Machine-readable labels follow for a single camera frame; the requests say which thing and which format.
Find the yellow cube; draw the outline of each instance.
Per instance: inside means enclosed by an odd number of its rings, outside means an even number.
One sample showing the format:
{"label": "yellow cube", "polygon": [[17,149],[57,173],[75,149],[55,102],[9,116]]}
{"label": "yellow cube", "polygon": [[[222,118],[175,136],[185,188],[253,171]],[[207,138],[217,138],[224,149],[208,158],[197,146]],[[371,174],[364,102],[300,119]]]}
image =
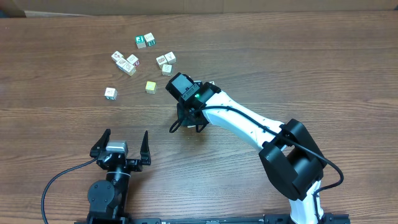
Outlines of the yellow cube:
{"label": "yellow cube", "polygon": [[157,89],[156,82],[150,82],[150,81],[147,82],[147,86],[145,87],[147,93],[155,94],[156,89]]}

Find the wood grain surface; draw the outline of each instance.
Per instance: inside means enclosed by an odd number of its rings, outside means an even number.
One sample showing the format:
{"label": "wood grain surface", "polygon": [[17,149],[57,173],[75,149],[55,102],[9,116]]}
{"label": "wood grain surface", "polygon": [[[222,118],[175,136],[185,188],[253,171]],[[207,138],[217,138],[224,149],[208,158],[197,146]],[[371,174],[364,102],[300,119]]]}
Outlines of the wood grain surface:
{"label": "wood grain surface", "polygon": [[[214,81],[270,119],[301,121],[343,185],[322,193],[326,212],[352,223],[398,219],[398,12],[0,19],[0,223],[43,223],[47,182],[90,160],[106,128],[138,157],[149,131],[152,165],[133,174],[134,217],[203,218],[289,213],[258,155],[224,129],[180,128],[176,101],[155,58],[173,51],[175,72]],[[136,35],[157,44],[137,49]],[[132,77],[111,60],[141,64]],[[157,82],[155,95],[146,81]],[[118,90],[116,101],[103,96]],[[84,220],[90,165],[59,178],[46,198],[51,224]],[[338,179],[330,166],[323,185]]]}

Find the wooden tabletop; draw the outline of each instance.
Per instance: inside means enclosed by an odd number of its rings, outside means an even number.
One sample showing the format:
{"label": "wooden tabletop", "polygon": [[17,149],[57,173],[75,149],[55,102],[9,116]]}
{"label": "wooden tabletop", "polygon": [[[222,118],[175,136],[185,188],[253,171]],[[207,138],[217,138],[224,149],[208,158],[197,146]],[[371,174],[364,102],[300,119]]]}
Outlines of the wooden tabletop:
{"label": "wooden tabletop", "polygon": [[[214,81],[232,99],[283,122],[306,125],[345,181],[322,192],[326,212],[352,223],[398,218],[398,12],[0,19],[0,223],[43,223],[47,182],[90,160],[106,128],[139,157],[149,131],[152,165],[133,173],[134,217],[204,218],[289,213],[257,152],[216,126],[180,128],[176,101],[155,58],[173,51],[174,72]],[[137,49],[134,37],[157,44]],[[140,60],[130,77],[114,51]],[[154,95],[146,81],[158,84]],[[117,100],[106,100],[106,87]],[[330,167],[323,185],[338,180]],[[56,180],[50,223],[84,220],[97,165]]]}

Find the wire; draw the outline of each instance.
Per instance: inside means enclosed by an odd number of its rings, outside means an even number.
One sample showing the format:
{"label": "wire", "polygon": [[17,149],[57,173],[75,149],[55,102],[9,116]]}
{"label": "wire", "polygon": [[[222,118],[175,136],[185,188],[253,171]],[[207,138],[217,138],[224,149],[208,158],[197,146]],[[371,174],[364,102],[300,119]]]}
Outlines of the wire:
{"label": "wire", "polygon": [[63,174],[66,174],[67,172],[73,171],[75,169],[79,169],[82,168],[84,166],[87,166],[88,164],[92,164],[93,162],[95,162],[97,160],[97,158],[94,158],[84,164],[80,164],[78,166],[72,167],[70,169],[64,170],[61,173],[57,174],[55,177],[53,177],[50,182],[47,184],[47,186],[45,186],[44,191],[43,191],[43,195],[42,195],[42,202],[41,202],[41,208],[42,208],[42,216],[43,216],[43,221],[45,224],[49,224],[49,222],[47,221],[47,217],[45,216],[45,212],[44,212],[44,198],[45,198],[45,194],[47,193],[47,191],[49,190],[50,185],[60,176],[62,176]]}
{"label": "wire", "polygon": [[[198,110],[190,111],[189,114],[194,114],[194,113],[197,113],[197,112],[201,112],[203,110],[210,110],[210,109],[226,109],[226,110],[234,111],[234,112],[242,115],[243,117],[245,117],[246,119],[248,119],[249,121],[254,123],[255,125],[258,125],[260,128],[262,128],[264,130],[264,132],[268,132],[268,133],[271,133],[271,134],[273,134],[275,136],[278,136],[279,138],[281,138],[281,140],[283,140],[283,141],[285,141],[285,142],[287,142],[287,143],[289,143],[289,144],[291,144],[291,145],[293,145],[293,146],[295,146],[295,147],[297,147],[297,148],[299,148],[299,149],[301,149],[301,150],[303,150],[303,151],[305,151],[307,153],[310,153],[311,155],[315,156],[319,160],[321,160],[323,162],[326,162],[332,168],[334,168],[334,170],[337,171],[338,175],[340,176],[340,180],[339,181],[335,182],[334,184],[330,184],[330,185],[327,185],[327,186],[324,186],[324,187],[320,187],[318,190],[314,191],[314,193],[313,193],[313,201],[314,201],[314,204],[315,204],[315,216],[317,217],[318,223],[320,223],[319,212],[318,212],[318,203],[317,203],[317,197],[319,197],[318,194],[322,190],[331,189],[331,188],[337,187],[341,183],[343,183],[344,175],[343,175],[343,172],[341,171],[341,169],[336,164],[332,163],[332,161],[330,161],[330,160],[326,159],[325,157],[323,157],[323,156],[321,156],[321,155],[319,155],[319,154],[307,149],[306,147],[300,145],[299,143],[296,143],[295,141],[290,140],[289,138],[281,135],[280,133],[276,133],[276,132],[270,130],[267,126],[262,125],[260,122],[256,121],[255,119],[253,119],[252,117],[250,117],[246,113],[243,113],[242,111],[240,111],[240,110],[238,110],[236,108],[233,108],[233,107],[230,107],[230,106],[207,106],[207,107],[204,107],[204,108],[201,108],[201,109],[198,109]],[[173,132],[176,131],[180,127],[180,123],[184,119],[185,119],[185,117],[182,117],[182,118],[176,120],[176,122],[174,122],[173,126],[175,126],[175,124],[177,124],[177,122],[178,122],[178,126],[173,130]]]}

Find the block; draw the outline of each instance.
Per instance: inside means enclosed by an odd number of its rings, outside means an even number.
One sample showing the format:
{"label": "block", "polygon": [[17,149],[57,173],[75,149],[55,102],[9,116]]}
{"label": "block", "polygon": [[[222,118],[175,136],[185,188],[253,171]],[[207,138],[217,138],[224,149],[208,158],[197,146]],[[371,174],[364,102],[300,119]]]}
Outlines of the block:
{"label": "block", "polygon": [[116,65],[120,68],[120,70],[123,71],[123,66],[125,66],[126,63],[128,63],[128,61],[124,58],[121,58],[116,62]]}
{"label": "block", "polygon": [[143,35],[136,37],[136,44],[137,44],[137,47],[139,49],[147,47],[147,44],[145,44],[145,40],[144,40],[144,36]]}
{"label": "block", "polygon": [[108,100],[116,100],[116,97],[118,95],[118,91],[114,88],[107,88],[105,90],[105,98]]}
{"label": "block", "polygon": [[167,60],[166,60],[166,58],[164,57],[164,55],[158,57],[158,58],[156,59],[156,62],[157,62],[157,64],[158,64],[158,66],[160,67],[160,69],[163,68],[163,65],[167,65]]}
{"label": "block", "polygon": [[118,51],[115,51],[113,54],[112,54],[112,60],[114,60],[115,62],[117,62],[119,59],[121,59],[121,58],[124,58],[124,56],[123,56],[123,54],[121,54],[120,52],[118,52]]}
{"label": "block", "polygon": [[165,54],[164,57],[166,58],[167,63],[169,65],[174,64],[175,62],[177,62],[177,59],[175,58],[173,52]]}
{"label": "block", "polygon": [[167,76],[172,76],[173,66],[172,65],[163,65],[162,74]]}
{"label": "block", "polygon": [[135,55],[130,55],[127,58],[127,61],[130,62],[135,67],[139,65],[139,60]]}
{"label": "block", "polygon": [[147,82],[147,86],[145,87],[147,93],[155,94],[156,89],[157,89],[156,82],[150,82],[150,81]]}
{"label": "block", "polygon": [[147,42],[148,47],[153,46],[156,44],[155,37],[152,33],[144,35],[145,42]]}
{"label": "block", "polygon": [[136,67],[128,62],[123,66],[123,71],[132,76],[136,72]]}

